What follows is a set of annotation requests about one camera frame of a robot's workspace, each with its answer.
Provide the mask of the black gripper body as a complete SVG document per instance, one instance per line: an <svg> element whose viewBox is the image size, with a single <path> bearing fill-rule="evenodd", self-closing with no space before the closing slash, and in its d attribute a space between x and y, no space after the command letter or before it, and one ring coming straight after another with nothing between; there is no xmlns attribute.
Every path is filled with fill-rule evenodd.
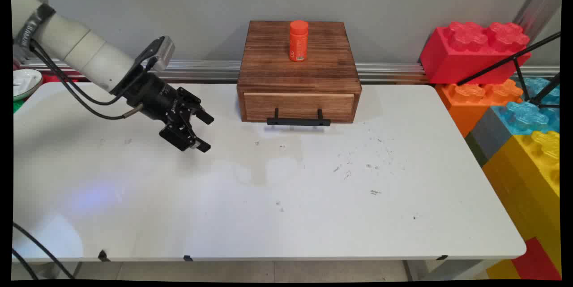
<svg viewBox="0 0 573 287"><path fill-rule="evenodd" d="M132 107L143 105L141 113L152 120L176 122L180 111L180 92L155 73L139 71L127 75L120 83L122 97Z"/></svg>

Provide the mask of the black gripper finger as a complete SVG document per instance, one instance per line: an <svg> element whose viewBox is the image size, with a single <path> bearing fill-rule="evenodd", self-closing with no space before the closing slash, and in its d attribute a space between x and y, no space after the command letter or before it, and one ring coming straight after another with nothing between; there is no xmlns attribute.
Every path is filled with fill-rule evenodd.
<svg viewBox="0 0 573 287"><path fill-rule="evenodd" d="M201 100L190 93L190 91L179 87L177 89L178 98L181 100L181 107L187 110L191 116L197 117L199 120L205 124L211 124L214 121L214 117L207 113L202 105Z"/></svg>
<svg viewBox="0 0 573 287"><path fill-rule="evenodd" d="M211 149L210 144L194 133L189 117L178 117L177 120L168 122L159 135L180 151L192 149L206 153Z"/></svg>

